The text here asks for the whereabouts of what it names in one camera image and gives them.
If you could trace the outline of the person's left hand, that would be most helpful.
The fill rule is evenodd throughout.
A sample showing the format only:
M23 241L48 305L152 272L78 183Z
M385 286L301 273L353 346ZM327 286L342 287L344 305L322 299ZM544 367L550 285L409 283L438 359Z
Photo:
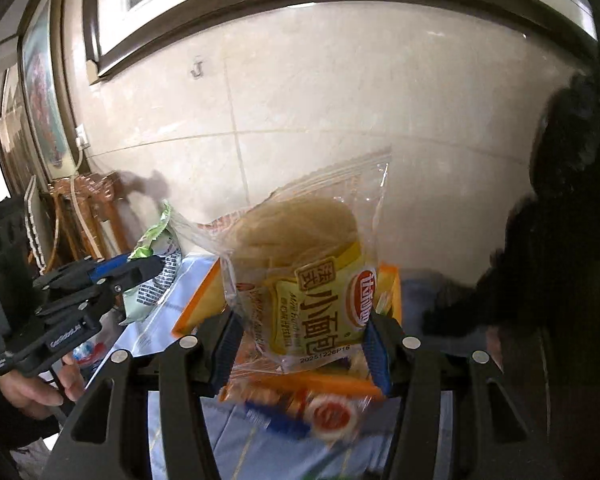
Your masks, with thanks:
M78 363L70 353L62 358L62 367L57 376L71 402L76 402L83 396L84 379ZM57 388L47 385L39 377L24 377L18 370L0 376L0 390L10 404L35 419L47 418L50 416L50 408L58 408L64 403L64 397Z

